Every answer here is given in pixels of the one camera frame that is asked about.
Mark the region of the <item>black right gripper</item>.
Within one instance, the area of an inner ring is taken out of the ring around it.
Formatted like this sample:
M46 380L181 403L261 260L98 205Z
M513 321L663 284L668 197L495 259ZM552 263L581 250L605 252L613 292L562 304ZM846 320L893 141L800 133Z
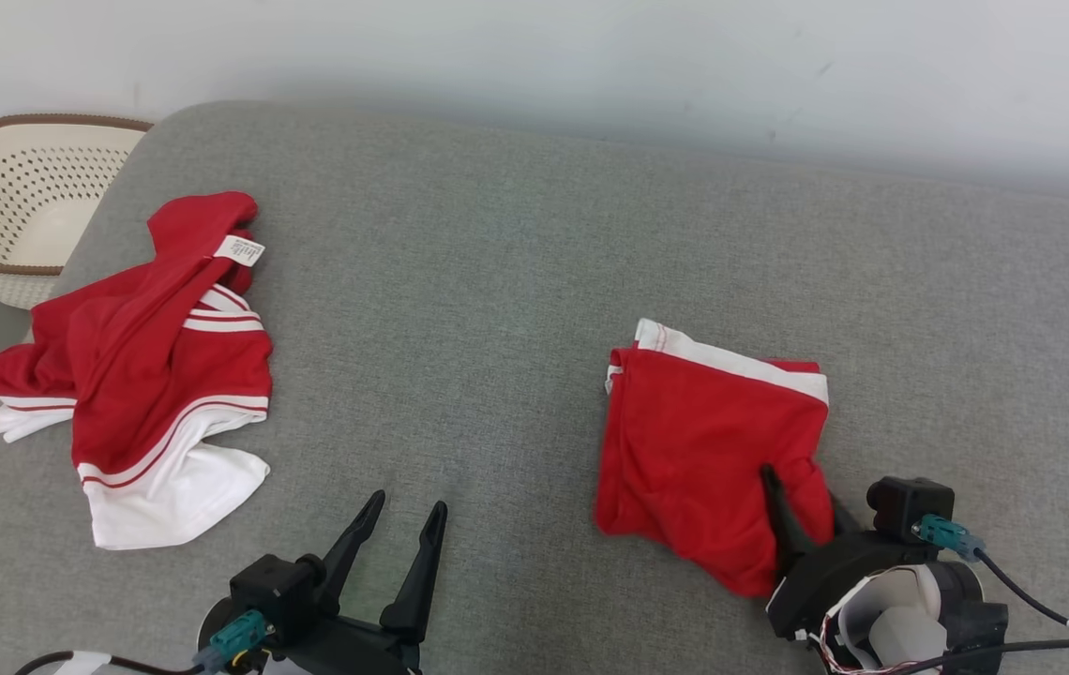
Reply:
M762 464L759 473L775 539L778 584L766 604L775 636L794 641L800 631L817 631L827 610L862 579L896 565L938 559L934 546L899 542L881 532L865 531L835 494L828 495L835 538L817 546L793 513L774 466Z

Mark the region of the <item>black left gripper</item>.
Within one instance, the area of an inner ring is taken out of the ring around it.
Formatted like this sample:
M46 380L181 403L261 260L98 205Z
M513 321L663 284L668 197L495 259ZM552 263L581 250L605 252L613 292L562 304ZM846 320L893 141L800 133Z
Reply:
M317 589L321 614L294 628L278 628L262 644L274 661L290 661L308 674L419 674L420 644L427 629L441 562L448 508L435 503L418 535L418 551L394 601L382 610L379 624L339 618L340 598L352 565L375 530L387 494L372 492L324 556L324 581Z

